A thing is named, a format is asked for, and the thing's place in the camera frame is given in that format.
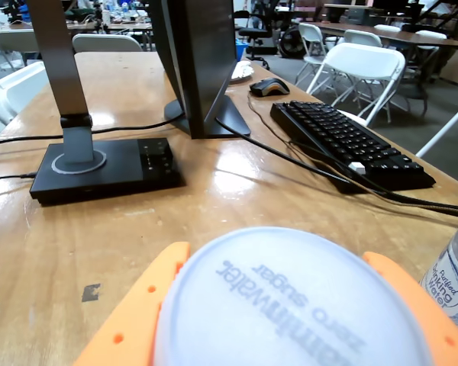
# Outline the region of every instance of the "computer mouse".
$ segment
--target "computer mouse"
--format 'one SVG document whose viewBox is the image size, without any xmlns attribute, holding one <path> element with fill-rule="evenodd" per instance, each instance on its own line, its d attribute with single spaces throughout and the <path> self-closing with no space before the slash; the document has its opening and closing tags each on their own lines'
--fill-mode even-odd
<svg viewBox="0 0 458 366">
<path fill-rule="evenodd" d="M 289 87 L 280 79 L 268 78 L 250 85 L 251 94 L 257 97 L 268 97 L 270 95 L 287 95 Z"/>
</svg>

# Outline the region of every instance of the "table surface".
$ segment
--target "table surface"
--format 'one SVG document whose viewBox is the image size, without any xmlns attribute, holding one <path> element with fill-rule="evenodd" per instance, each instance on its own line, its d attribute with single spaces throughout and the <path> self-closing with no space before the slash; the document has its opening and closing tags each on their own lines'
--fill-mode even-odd
<svg viewBox="0 0 458 366">
<path fill-rule="evenodd" d="M 7 30 L 7 29 L 31 29 L 32 26 L 29 24 L 6 24 L 0 25 L 0 31 Z M 109 28 L 113 31 L 122 31 L 123 29 L 129 29 L 133 31 L 150 31 L 153 28 L 151 27 L 151 23 L 112 23 Z M 68 24 L 68 29 L 71 31 L 93 31 L 95 26 L 93 23 L 87 24 Z"/>
<path fill-rule="evenodd" d="M 80 53 L 76 59 L 95 129 L 154 124 L 175 98 L 156 53 Z M 252 81 L 229 87 L 227 94 L 254 139 L 285 151 L 248 106 L 249 84 L 273 75 L 254 68 Z M 269 116 L 272 103 L 316 101 L 289 87 L 290 95 L 253 100 L 281 136 Z M 50 133 L 61 129 L 47 86 L 0 138 Z M 326 178 L 243 140 L 191 140 L 175 127 L 95 138 L 161 136 L 178 159 L 185 187 L 42 207 L 29 196 L 28 180 L 0 181 L 0 366 L 72 364 L 171 242 L 190 241 L 194 252 L 232 230 L 284 226 L 316 233 L 357 255 L 387 255 L 420 279 L 458 227 L 455 217 L 396 207 L 369 194 L 339 194 Z M 48 143 L 1 145 L 0 175 L 36 171 Z M 437 184 L 405 193 L 458 204 L 458 182 L 417 160 Z M 82 302 L 84 291 L 97 284 L 98 299 Z"/>
<path fill-rule="evenodd" d="M 382 39 L 394 40 L 400 43 L 414 44 L 415 46 L 438 46 L 449 47 L 458 49 L 458 40 L 438 40 L 437 38 L 421 36 L 411 32 L 391 32 L 389 30 L 377 30 L 374 27 L 367 25 L 355 25 L 345 23 L 322 23 L 322 22 L 305 22 L 306 24 L 313 24 L 326 34 L 333 34 L 342 36 L 347 30 L 370 32 L 376 34 Z"/>
</svg>

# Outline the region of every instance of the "black monitor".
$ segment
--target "black monitor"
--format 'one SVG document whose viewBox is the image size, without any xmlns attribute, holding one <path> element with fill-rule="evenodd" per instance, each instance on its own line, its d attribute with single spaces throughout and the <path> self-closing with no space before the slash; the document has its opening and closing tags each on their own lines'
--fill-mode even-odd
<svg viewBox="0 0 458 366">
<path fill-rule="evenodd" d="M 215 118 L 249 135 L 225 95 L 237 63 L 232 0 L 151 0 L 150 11 L 156 51 L 176 94 L 165 118 L 184 111 L 175 125 L 193 139 L 233 136 Z"/>
</svg>

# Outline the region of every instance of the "bottle label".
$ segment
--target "bottle label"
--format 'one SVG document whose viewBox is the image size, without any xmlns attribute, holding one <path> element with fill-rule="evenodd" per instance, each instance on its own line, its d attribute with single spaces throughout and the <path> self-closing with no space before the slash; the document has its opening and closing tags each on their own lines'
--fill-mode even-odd
<svg viewBox="0 0 458 366">
<path fill-rule="evenodd" d="M 448 316 L 454 316 L 458 314 L 458 271 L 449 247 L 443 250 L 437 262 L 422 278 L 421 286 Z"/>
<path fill-rule="evenodd" d="M 451 245 L 422 278 L 421 286 L 458 326 L 458 260 Z"/>
</svg>

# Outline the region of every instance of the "keyboard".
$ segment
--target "keyboard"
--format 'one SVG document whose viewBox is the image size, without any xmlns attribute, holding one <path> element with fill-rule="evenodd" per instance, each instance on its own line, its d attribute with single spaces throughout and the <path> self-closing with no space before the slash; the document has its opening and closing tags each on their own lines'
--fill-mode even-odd
<svg viewBox="0 0 458 366">
<path fill-rule="evenodd" d="M 368 188 L 376 187 L 362 177 L 389 191 L 429 188 L 436 183 L 421 165 L 328 104 L 275 103 L 270 115 L 292 141 L 299 143 L 302 151 L 325 162 L 316 163 L 320 169 L 332 172 L 327 166 L 332 165 Z M 319 150 L 327 158 L 323 159 L 312 149 Z M 359 174 L 353 174 L 332 158 Z M 331 182 L 345 194 L 363 192 L 356 185 L 335 179 Z"/>
</svg>

